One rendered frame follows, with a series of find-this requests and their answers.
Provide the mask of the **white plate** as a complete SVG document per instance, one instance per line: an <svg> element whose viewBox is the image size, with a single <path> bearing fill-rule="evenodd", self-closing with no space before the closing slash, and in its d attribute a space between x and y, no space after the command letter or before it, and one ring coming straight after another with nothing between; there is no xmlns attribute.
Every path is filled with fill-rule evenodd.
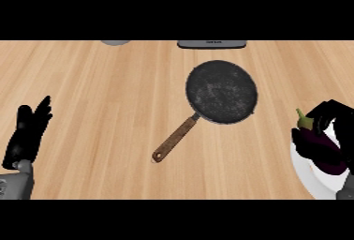
<svg viewBox="0 0 354 240"><path fill-rule="evenodd" d="M334 136L328 137L338 145ZM305 187L308 188L312 196L316 199L336 200L337 193L343 189L347 176L350 175L349 168L341 175L327 174L318 168L313 161L299 154L294 142L291 143L291 157L299 174L299 179Z"/></svg>

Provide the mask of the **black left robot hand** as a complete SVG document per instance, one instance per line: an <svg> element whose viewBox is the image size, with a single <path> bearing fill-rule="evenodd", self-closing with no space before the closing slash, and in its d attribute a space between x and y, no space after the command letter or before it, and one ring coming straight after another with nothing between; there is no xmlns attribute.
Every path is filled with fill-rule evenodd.
<svg viewBox="0 0 354 240"><path fill-rule="evenodd" d="M15 132L11 136L2 163L4 168L8 170L17 169L14 163L23 159L30 162L36 160L42 137L54 117L51 102L52 97L46 96L36 110L30 105L18 107Z"/></svg>

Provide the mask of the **purple eggplant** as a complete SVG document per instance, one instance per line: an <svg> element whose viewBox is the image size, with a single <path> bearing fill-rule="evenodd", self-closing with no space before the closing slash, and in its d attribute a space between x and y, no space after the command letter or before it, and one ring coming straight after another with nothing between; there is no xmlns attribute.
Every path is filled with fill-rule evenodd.
<svg viewBox="0 0 354 240"><path fill-rule="evenodd" d="M299 127L293 129L293 141L299 154L309 158L318 168L331 175L341 175L347 170L340 146L325 133L315 129L315 119L299 112Z"/></svg>

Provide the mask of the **dark grey flat appliance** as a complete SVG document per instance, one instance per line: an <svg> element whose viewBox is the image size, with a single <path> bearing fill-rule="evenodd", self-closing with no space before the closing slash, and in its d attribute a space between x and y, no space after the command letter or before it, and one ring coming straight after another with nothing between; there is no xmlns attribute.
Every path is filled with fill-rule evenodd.
<svg viewBox="0 0 354 240"><path fill-rule="evenodd" d="M246 40L179 40L184 49L240 49L247 46Z"/></svg>

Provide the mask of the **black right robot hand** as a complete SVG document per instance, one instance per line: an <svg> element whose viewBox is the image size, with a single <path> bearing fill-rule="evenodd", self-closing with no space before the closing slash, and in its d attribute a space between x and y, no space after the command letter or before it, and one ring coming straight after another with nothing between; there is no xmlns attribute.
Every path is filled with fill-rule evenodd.
<svg viewBox="0 0 354 240"><path fill-rule="evenodd" d="M354 109L331 99L309 114L297 112L293 140L299 154L325 173L341 175L350 170L354 174Z"/></svg>

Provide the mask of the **grey round object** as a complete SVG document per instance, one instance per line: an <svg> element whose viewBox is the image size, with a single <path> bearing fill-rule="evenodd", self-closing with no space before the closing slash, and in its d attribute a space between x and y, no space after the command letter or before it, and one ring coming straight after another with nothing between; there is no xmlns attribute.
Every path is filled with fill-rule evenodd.
<svg viewBox="0 0 354 240"><path fill-rule="evenodd" d="M122 46L128 44L131 40L102 40L101 42L110 46Z"/></svg>

